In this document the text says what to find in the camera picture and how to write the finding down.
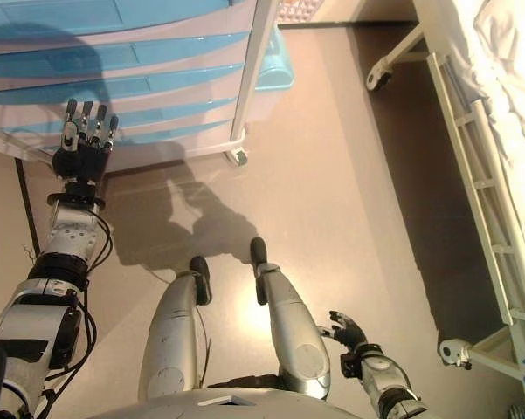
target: plastic drawer unit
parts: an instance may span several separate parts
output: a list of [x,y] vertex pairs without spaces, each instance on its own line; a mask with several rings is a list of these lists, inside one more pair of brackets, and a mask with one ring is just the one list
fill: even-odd
[[[0,131],[52,154],[75,98],[79,106],[104,103],[120,118],[107,171],[240,147],[243,137],[231,132],[257,7],[256,0],[0,0]],[[79,18],[66,19],[71,14]],[[268,12],[264,24],[272,18]],[[276,89],[279,41],[275,30],[257,95]]]
[[268,118],[283,93],[291,88],[294,81],[294,69],[286,42],[278,28],[274,27],[260,68],[248,120]]

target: bed leg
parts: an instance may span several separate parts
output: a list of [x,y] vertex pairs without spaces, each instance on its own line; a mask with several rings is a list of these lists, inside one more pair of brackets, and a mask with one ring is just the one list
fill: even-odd
[[418,24],[388,55],[385,55],[373,65],[367,76],[367,89],[376,92],[384,86],[392,76],[392,65],[395,63],[425,60],[427,53],[410,52],[423,37],[423,28]]

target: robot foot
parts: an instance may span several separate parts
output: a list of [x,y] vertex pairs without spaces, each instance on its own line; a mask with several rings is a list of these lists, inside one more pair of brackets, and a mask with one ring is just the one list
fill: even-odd
[[189,267],[196,275],[196,304],[207,306],[211,301],[210,269],[203,256],[195,256],[190,260]]

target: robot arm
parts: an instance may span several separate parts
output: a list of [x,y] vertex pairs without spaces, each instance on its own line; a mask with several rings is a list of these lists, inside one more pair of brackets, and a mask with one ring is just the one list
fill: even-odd
[[320,327],[321,334],[348,348],[340,357],[343,376],[362,383],[380,419],[438,419],[413,393],[405,371],[380,346],[369,343],[352,319],[339,312],[330,312],[330,318],[341,326]]
[[[92,106],[92,102],[84,104],[77,123],[74,117],[77,102],[68,102],[61,147],[52,161],[55,173],[66,181],[65,190],[49,196],[52,227],[45,250],[0,315],[0,349],[7,355],[0,417],[31,417],[50,370],[63,369],[58,375],[77,372],[78,367],[68,366],[73,359],[82,314],[88,339],[84,358],[89,355],[90,345],[93,347],[95,326],[86,310],[85,294],[87,277],[101,256],[92,261],[100,236],[98,225],[110,241],[108,226],[97,216],[104,202],[96,197],[96,183],[104,174],[118,120],[111,119],[103,139],[106,108],[101,105],[93,135],[88,136]],[[57,393],[49,390],[50,405],[61,390]],[[39,417],[46,417],[48,410],[49,405]]]

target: metal bed rail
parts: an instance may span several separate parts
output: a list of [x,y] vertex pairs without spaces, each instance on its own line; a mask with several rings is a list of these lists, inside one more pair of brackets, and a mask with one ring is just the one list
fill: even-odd
[[[445,340],[447,363],[479,362],[522,382],[525,394],[525,239],[515,213],[499,151],[482,100],[467,104],[448,58],[427,58],[473,218],[480,236],[501,319],[499,332],[472,345]],[[500,355],[512,342],[513,356]]]

